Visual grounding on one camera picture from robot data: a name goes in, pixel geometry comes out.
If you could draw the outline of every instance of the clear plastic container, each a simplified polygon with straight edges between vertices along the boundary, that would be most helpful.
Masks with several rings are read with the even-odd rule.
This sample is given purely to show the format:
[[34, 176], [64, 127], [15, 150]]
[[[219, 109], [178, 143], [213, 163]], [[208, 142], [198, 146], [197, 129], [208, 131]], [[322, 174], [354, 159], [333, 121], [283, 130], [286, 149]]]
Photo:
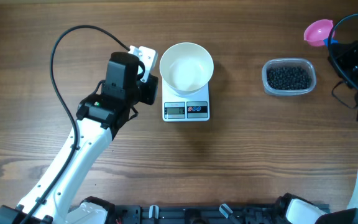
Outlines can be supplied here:
[[[301, 67], [305, 69], [311, 78], [311, 84], [309, 88], [303, 90], [277, 90], [272, 88], [267, 83], [267, 70], [277, 67]], [[265, 93], [273, 96], [295, 96], [309, 93], [316, 86], [316, 73], [314, 72], [313, 65], [303, 58], [280, 58], [268, 61], [262, 69], [262, 81], [265, 87]]]

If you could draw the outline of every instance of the pink cup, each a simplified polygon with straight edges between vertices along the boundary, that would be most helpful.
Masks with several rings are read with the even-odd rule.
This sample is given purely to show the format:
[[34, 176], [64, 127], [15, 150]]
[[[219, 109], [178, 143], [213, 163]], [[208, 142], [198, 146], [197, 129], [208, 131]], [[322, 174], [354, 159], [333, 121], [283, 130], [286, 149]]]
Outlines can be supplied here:
[[331, 29], [334, 27], [333, 21], [321, 19], [312, 23], [303, 34], [303, 38], [313, 47], [324, 46], [324, 40], [328, 38]]

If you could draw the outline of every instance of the white scale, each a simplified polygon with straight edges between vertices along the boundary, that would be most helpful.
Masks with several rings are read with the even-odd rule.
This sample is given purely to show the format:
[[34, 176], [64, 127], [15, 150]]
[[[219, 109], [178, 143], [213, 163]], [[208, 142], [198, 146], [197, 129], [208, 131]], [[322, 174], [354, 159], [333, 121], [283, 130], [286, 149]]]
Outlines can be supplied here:
[[162, 80], [162, 119], [168, 122], [209, 120], [208, 84], [195, 93], [180, 95]]

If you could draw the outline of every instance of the wooden table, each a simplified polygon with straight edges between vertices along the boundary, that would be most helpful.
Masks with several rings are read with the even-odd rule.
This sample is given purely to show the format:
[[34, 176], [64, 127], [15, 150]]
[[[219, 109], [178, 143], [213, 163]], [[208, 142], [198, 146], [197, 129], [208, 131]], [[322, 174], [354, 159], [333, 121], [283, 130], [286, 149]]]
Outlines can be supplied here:
[[[357, 111], [331, 96], [339, 78], [327, 50], [310, 47], [303, 31], [353, 12], [358, 1], [0, 5], [0, 206], [16, 205], [68, 136], [71, 124], [50, 83], [50, 51], [64, 30], [92, 24], [160, 55], [179, 42], [205, 47], [215, 66], [211, 119], [163, 122], [160, 82], [155, 104], [136, 106], [139, 117], [102, 153], [74, 203], [90, 195], [125, 205], [273, 203], [290, 192], [345, 209], [357, 173]], [[358, 39], [355, 24], [353, 33], [348, 26], [337, 36]], [[124, 50], [94, 30], [62, 40], [55, 76], [72, 113], [105, 77], [115, 51]], [[312, 62], [314, 91], [288, 98], [264, 93], [262, 66], [282, 57]], [[160, 76], [158, 66], [153, 74]], [[354, 91], [343, 87], [338, 94], [353, 103]]]

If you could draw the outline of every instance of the white bowl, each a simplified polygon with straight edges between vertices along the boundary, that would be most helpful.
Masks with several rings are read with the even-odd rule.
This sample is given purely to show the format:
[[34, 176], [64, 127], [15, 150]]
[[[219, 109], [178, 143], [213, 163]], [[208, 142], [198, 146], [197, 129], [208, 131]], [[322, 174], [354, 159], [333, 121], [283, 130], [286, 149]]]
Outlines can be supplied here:
[[213, 71], [211, 55], [194, 43], [180, 43], [170, 47], [160, 61], [161, 77], [181, 95], [201, 89], [211, 79]]

